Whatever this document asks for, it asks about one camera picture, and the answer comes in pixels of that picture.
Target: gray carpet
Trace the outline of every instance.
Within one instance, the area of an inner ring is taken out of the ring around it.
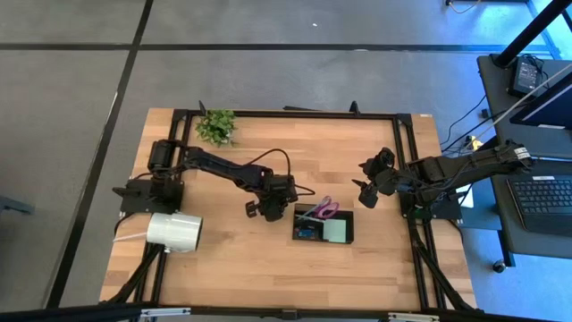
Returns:
[[[6,0],[0,4],[0,42],[131,42],[143,4]],[[143,41],[499,45],[508,44],[531,20],[523,4],[480,4],[457,15],[441,0],[163,0],[154,4]],[[570,39],[560,33],[554,38],[557,45]],[[126,54],[0,51],[0,195],[37,208],[33,216],[0,216],[1,311],[42,306]],[[345,111],[356,100],[364,112],[434,114],[444,139],[449,124],[484,94],[476,57],[430,52],[140,52],[63,305],[97,302],[120,204],[111,188],[124,184],[130,173],[150,107],[197,108],[201,99],[209,108],[290,105]],[[479,121],[470,115],[453,137]],[[481,309],[572,319],[566,305],[572,293],[564,287],[570,284],[572,261],[517,256],[517,267],[497,275],[490,270],[501,257],[496,233],[465,231],[465,246]],[[251,320],[193,318],[241,319]]]

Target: desk leg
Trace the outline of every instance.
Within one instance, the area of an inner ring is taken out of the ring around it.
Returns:
[[[492,265],[492,270],[494,270],[497,273],[502,273],[506,267],[515,267],[517,264],[515,263],[515,258],[512,252],[510,252],[507,246],[502,230],[499,230],[497,234],[499,235],[499,243],[500,243],[500,250],[502,251],[502,259],[497,260],[497,262]]]

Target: black bracket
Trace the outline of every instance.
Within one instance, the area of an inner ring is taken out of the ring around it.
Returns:
[[[397,119],[407,125],[407,127],[413,126],[413,119],[411,118],[411,114],[409,113],[397,113]]]
[[[359,117],[361,115],[361,112],[359,112],[358,102],[356,101],[351,102],[351,105],[349,106],[349,112],[353,113],[356,117]]]
[[[299,319],[298,312],[295,309],[283,309],[282,319],[287,321],[293,321]]]
[[[285,106],[282,108],[282,110],[284,111],[319,111],[319,110],[315,110],[315,109],[311,109],[311,108],[305,108],[305,107],[297,107],[297,106]]]
[[[206,107],[200,100],[198,101],[198,108],[200,109],[201,116],[206,116]]]

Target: scissors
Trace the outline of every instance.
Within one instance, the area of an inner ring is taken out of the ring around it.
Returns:
[[[320,219],[328,219],[328,218],[332,218],[333,215],[336,214],[336,212],[338,212],[338,209],[340,208],[340,203],[339,202],[332,202],[332,197],[330,196],[325,196],[322,201],[320,201],[319,204],[313,206],[310,210],[308,210],[304,215],[302,216],[298,216],[298,218],[302,218],[305,216],[309,216],[312,213],[315,213],[315,217],[316,218],[320,218]]]

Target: purple scissors handle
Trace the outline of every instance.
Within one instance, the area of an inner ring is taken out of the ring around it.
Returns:
[[[320,203],[320,207],[315,210],[315,217],[320,219],[328,219],[332,218],[333,215],[338,212],[340,208],[340,203],[332,202],[332,197],[325,196],[322,202]]]

